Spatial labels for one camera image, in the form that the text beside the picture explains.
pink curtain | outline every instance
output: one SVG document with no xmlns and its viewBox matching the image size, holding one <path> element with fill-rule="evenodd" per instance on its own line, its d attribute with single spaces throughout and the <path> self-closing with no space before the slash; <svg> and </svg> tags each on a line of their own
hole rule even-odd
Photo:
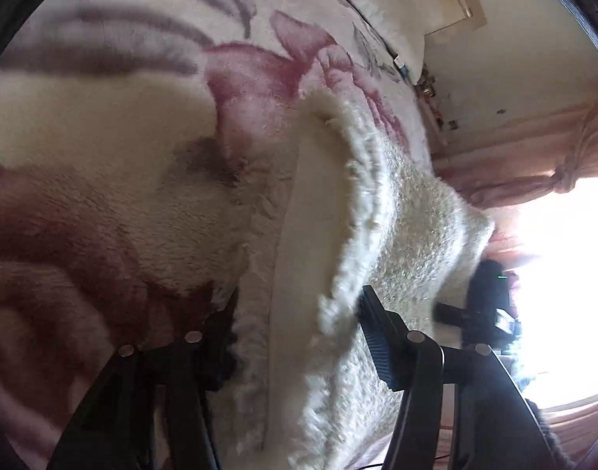
<svg viewBox="0 0 598 470">
<path fill-rule="evenodd" d="M 598 177 L 598 101 L 464 135 L 434 169 L 479 208 L 569 192 L 578 179 Z"/>
</svg>

